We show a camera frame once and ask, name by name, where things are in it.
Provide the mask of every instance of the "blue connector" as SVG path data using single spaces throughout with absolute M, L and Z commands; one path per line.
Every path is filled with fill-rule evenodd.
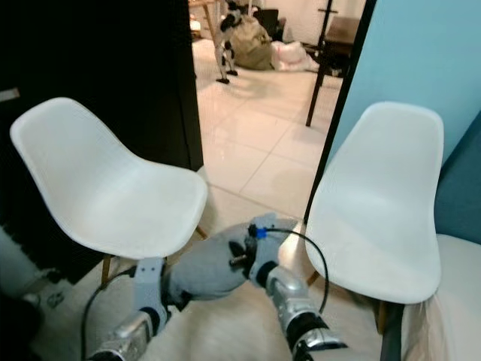
M 257 238 L 258 239 L 266 238 L 267 236 L 268 236 L 267 228 L 257 229 Z

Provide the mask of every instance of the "wooden chair leg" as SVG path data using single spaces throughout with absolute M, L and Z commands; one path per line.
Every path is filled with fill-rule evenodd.
M 387 307 L 385 301 L 380 301 L 379 309 L 377 310 L 377 333 L 384 335 L 386 329 Z
M 317 278 L 319 278 L 319 273 L 317 271 L 314 271 L 312 275 L 306 280 L 307 286 L 311 287 L 314 282 L 316 282 Z
M 101 287 L 104 289 L 107 286 L 109 272 L 110 272 L 110 261 L 112 260 L 111 254 L 104 255 L 104 262 L 102 263 L 102 279 Z
M 200 226 L 195 227 L 195 231 L 202 237 L 202 239 L 207 239 L 209 237 Z
M 204 8 L 205 17 L 207 18 L 207 24 L 209 25 L 210 36 L 212 36 L 212 40 L 214 40 L 216 36 L 216 30 L 212 25 L 212 20 L 210 19 L 209 7 L 207 6 L 207 4 L 202 5 L 202 7 Z

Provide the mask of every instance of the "white chair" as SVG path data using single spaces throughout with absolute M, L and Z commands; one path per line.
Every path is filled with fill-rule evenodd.
M 442 157 L 443 122 L 433 111 L 383 102 L 362 114 L 328 165 L 307 224 L 332 282 L 399 304 L 434 294 Z M 307 252 L 324 274 L 316 251 L 308 246 Z
M 12 125 L 11 139 L 55 221 L 85 247 L 164 257 L 186 244 L 201 218 L 201 177 L 134 155 L 74 100 L 30 109 Z

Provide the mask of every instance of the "black table leg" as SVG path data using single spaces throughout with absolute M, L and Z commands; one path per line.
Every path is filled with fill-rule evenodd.
M 404 305 L 387 303 L 386 328 L 381 349 L 381 361 L 401 361 L 401 327 Z
M 307 114 L 306 126 L 310 126 L 313 120 L 314 109 L 316 109 L 317 96 L 319 94 L 319 89 L 322 86 L 322 82 L 324 81 L 325 73 L 327 72 L 329 67 L 330 55 L 331 55 L 331 49 L 330 49 L 329 43 L 327 43 L 324 46 L 323 53 L 319 55 L 319 58 L 320 58 L 319 70 L 317 71 L 316 85 L 314 85 L 313 98 L 310 100 L 310 107 L 309 107 L 309 113 Z

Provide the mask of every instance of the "blue wall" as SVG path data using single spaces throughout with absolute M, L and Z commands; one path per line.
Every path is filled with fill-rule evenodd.
M 384 100 L 439 113 L 446 160 L 481 109 L 481 0 L 377 1 L 330 157 Z

